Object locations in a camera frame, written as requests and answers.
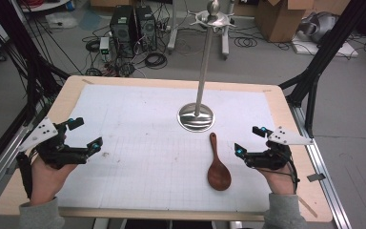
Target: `black strap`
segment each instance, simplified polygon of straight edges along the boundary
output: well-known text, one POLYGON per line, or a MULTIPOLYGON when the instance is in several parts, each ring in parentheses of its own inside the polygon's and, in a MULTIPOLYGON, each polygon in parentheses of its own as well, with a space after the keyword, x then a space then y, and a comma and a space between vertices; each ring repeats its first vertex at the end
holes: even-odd
POLYGON ((17 165, 22 175, 23 186, 25 187, 28 198, 31 198, 32 192, 32 176, 31 176, 31 162, 25 152, 20 152, 17 157, 17 165))

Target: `metal pole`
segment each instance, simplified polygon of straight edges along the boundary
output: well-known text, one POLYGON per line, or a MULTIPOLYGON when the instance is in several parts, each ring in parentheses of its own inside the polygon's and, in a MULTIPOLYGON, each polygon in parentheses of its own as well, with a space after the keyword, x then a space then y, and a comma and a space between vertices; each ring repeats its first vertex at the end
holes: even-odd
POLYGON ((194 112, 195 116, 198 116, 200 114, 201 99, 203 98, 204 84, 206 82, 206 72, 208 69, 208 61, 210 57, 210 50, 212 43, 213 43, 213 28, 208 27, 206 35, 206 44, 204 45, 203 59, 201 61, 201 72, 200 72, 200 79, 198 82, 197 101, 195 102, 195 112, 194 112))

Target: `wooden table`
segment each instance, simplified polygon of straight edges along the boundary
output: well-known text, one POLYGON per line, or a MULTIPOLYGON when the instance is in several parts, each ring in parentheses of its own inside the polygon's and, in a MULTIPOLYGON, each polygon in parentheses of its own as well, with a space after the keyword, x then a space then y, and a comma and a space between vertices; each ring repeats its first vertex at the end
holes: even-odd
MULTIPOLYGON (((198 82, 134 78, 106 78, 92 76, 72 76, 64 85, 55 100, 48 117, 54 123, 69 118, 79 95, 87 84, 139 86, 176 89, 196 89, 198 82)), ((289 110, 281 89, 273 85, 234 84, 207 82, 206 90, 224 90, 264 93, 270 107, 274 123, 297 132, 294 118, 289 110)), ((307 221, 331 221, 333 216, 318 181, 310 182, 307 176, 315 173, 304 146, 291 146, 298 176, 297 193, 300 211, 307 221)), ((0 215, 19 215, 18 206, 27 202, 26 194, 18 170, 12 176, 8 186, 0 197, 0 215)), ((263 220, 263 213, 240 212, 195 212, 160 210, 120 210, 93 208, 60 208, 60 214, 66 217, 124 218, 124 219, 208 219, 208 220, 263 220)))

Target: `black cable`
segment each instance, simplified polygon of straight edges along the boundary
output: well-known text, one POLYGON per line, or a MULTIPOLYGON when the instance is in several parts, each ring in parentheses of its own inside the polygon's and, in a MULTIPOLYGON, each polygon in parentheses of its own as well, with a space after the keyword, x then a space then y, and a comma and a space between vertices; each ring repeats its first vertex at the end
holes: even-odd
POLYGON ((145 66, 147 68, 159 70, 165 68, 166 65, 168 65, 168 58, 162 53, 149 53, 145 58, 145 66))

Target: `spoon handle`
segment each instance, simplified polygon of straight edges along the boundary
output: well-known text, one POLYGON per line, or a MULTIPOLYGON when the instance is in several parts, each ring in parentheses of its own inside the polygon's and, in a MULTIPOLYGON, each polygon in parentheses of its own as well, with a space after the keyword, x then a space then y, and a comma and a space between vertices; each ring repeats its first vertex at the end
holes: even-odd
POLYGON ((213 148, 213 157, 218 158, 218 153, 216 151, 216 134, 210 134, 211 147, 213 148))

